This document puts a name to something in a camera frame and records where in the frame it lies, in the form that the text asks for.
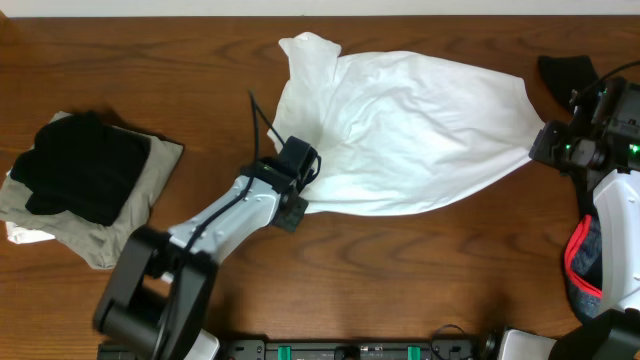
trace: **red trim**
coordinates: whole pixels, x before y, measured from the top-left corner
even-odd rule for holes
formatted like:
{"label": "red trim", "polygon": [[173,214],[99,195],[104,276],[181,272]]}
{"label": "red trim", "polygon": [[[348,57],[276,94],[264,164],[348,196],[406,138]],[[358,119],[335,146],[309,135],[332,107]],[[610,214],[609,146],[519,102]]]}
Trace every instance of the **red trim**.
{"label": "red trim", "polygon": [[595,296],[599,299],[602,298],[602,290],[596,288],[595,286],[589,284],[584,281],[578,274],[576,274],[573,269],[571,269],[571,263],[573,262],[573,258],[575,258],[578,250],[580,250],[580,246],[584,243],[584,239],[587,238],[587,234],[589,234],[589,227],[591,226],[591,215],[586,215],[584,219],[578,224],[576,227],[576,231],[574,231],[573,235],[571,235],[571,239],[569,239],[569,244],[567,245],[567,249],[564,252],[564,270],[569,277],[569,280],[578,287],[582,292],[585,292],[591,296]]}

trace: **black garment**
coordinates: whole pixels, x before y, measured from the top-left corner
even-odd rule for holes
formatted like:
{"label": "black garment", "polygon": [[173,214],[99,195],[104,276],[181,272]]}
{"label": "black garment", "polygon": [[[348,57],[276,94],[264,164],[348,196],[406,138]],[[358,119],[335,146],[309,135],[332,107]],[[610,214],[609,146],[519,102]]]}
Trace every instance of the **black garment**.
{"label": "black garment", "polygon": [[580,91],[598,80],[591,59],[586,55],[567,58],[540,56],[538,69],[553,98],[571,114],[571,91]]}
{"label": "black garment", "polygon": [[44,126],[34,144],[11,170],[11,178],[33,191],[27,210],[69,210],[105,226],[120,214],[151,147],[149,139],[103,125],[92,112]]}

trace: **black cable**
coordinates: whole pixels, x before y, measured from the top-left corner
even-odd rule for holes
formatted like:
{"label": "black cable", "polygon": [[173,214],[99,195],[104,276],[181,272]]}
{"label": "black cable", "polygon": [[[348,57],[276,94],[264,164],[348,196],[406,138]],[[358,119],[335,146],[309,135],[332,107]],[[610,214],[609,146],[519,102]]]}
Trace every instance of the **black cable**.
{"label": "black cable", "polygon": [[580,90],[580,92],[571,100],[571,105],[576,105],[583,96],[585,96],[586,94],[591,92],[595,87],[601,85],[610,76],[615,75],[615,74],[619,73],[622,70],[628,69],[630,67],[638,66],[638,65],[640,65],[640,60],[636,60],[636,61],[624,64],[622,66],[618,66],[617,68],[609,71],[608,73],[604,74],[600,79],[594,81],[591,85],[589,85],[586,88]]}
{"label": "black cable", "polygon": [[[259,127],[259,124],[258,124],[258,117],[256,115],[256,110],[258,110],[258,111],[260,111],[260,110],[259,110],[259,107],[257,107],[257,104],[256,104],[256,102],[255,102],[255,100],[253,98],[253,94],[251,92],[249,92],[249,97],[251,98],[251,113],[252,113],[252,116],[253,116],[253,146],[254,146],[254,150],[253,150],[253,163],[252,163],[252,165],[255,166],[258,163],[258,160],[260,158],[260,127]],[[282,139],[280,138],[280,135],[278,135],[278,133],[275,130],[274,130],[274,133],[276,134],[276,136],[278,136],[280,141],[282,141]],[[186,264],[188,257],[191,256],[191,248],[193,247],[195,242],[200,238],[202,233],[207,229],[207,226],[209,226],[209,224],[211,224],[216,218],[218,218],[225,211],[227,211],[230,208],[232,208],[235,204],[237,204],[240,200],[244,199],[247,196],[247,194],[249,193],[249,190],[251,189],[251,185],[253,185],[253,180],[254,179],[255,179],[255,171],[251,171],[251,175],[249,175],[249,181],[247,181],[247,185],[244,187],[244,189],[242,189],[240,194],[238,194],[235,198],[233,198],[231,201],[226,203],[223,207],[218,209],[218,211],[213,213],[205,221],[203,221],[200,225],[198,225],[196,227],[196,229],[194,230],[193,234],[191,235],[191,237],[189,238],[189,241],[187,241],[187,244],[184,246],[184,248],[182,248],[180,265],[178,266],[178,269],[176,269],[175,278],[171,282],[171,288],[169,290],[169,301],[167,302],[167,305],[166,305],[167,310],[162,314],[162,316],[160,318],[160,330],[158,332],[158,337],[156,339],[156,343],[155,343],[155,346],[153,348],[153,353],[151,354],[151,358],[150,358],[151,360],[157,360],[158,359],[158,356],[160,355],[160,351],[162,350],[162,346],[164,345],[164,341],[165,341],[165,338],[166,338],[165,333],[167,331],[166,328],[167,328],[167,326],[169,324],[169,320],[171,318],[171,313],[172,313],[173,308],[175,306],[174,305],[175,304],[174,298],[175,298],[175,295],[176,295],[176,291],[177,291],[177,289],[179,288],[179,285],[180,285],[180,274],[182,273],[182,269],[184,268],[184,265]]]}
{"label": "black cable", "polygon": [[251,108],[253,111],[257,111],[258,114],[260,114],[260,117],[262,118],[262,121],[264,121],[265,124],[267,124],[267,126],[269,127],[269,129],[271,129],[271,131],[273,131],[273,133],[276,135],[276,137],[278,138],[278,141],[280,141],[280,143],[282,144],[282,146],[284,146],[284,140],[282,140],[282,137],[280,136],[280,134],[278,134],[278,132],[276,131],[276,129],[273,127],[273,125],[271,124],[271,122],[267,119],[267,116],[262,112],[262,109],[260,108],[260,105],[258,105],[258,102],[256,101],[256,99],[253,97],[253,92],[249,91],[249,96],[251,97]]}
{"label": "black cable", "polygon": [[[431,341],[429,342],[429,350],[431,350],[431,353],[438,358],[438,360],[445,360],[442,358],[442,356],[440,356],[440,351],[439,350],[435,350],[433,348],[433,341],[435,340],[436,336],[440,335],[440,333],[445,330],[445,329],[457,329],[460,330],[460,332],[462,333],[462,335],[467,336],[467,333],[464,332],[464,330],[462,330],[462,328],[456,324],[446,324],[441,326],[438,330],[436,330],[433,335],[431,336]],[[473,358],[473,354],[467,356],[466,358],[462,358],[460,360],[470,360],[471,358]]]}

